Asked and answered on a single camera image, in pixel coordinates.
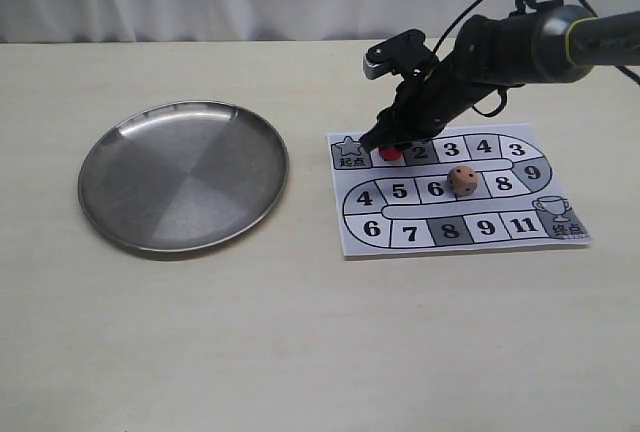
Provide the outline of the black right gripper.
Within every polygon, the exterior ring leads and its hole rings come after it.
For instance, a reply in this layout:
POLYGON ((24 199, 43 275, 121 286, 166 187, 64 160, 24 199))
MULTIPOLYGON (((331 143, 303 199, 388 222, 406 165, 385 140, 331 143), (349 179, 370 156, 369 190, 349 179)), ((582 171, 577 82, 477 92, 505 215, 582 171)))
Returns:
POLYGON ((433 139, 463 112, 500 89, 494 84, 460 80, 449 59, 438 64, 428 78, 402 86, 388 110, 361 135, 366 152, 433 139))

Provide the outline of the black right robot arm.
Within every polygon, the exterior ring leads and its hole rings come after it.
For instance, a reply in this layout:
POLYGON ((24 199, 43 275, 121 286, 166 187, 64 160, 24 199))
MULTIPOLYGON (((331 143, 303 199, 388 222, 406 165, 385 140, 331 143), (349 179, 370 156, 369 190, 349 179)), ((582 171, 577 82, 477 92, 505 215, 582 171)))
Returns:
POLYGON ((368 79, 402 77, 392 104, 360 138, 365 151, 404 150, 431 140, 493 92, 504 96, 528 84, 574 83, 595 66, 636 66, 639 14, 598 18, 581 6, 546 3, 501 20, 472 16, 444 59, 425 40, 422 31, 409 29, 365 53, 368 79))

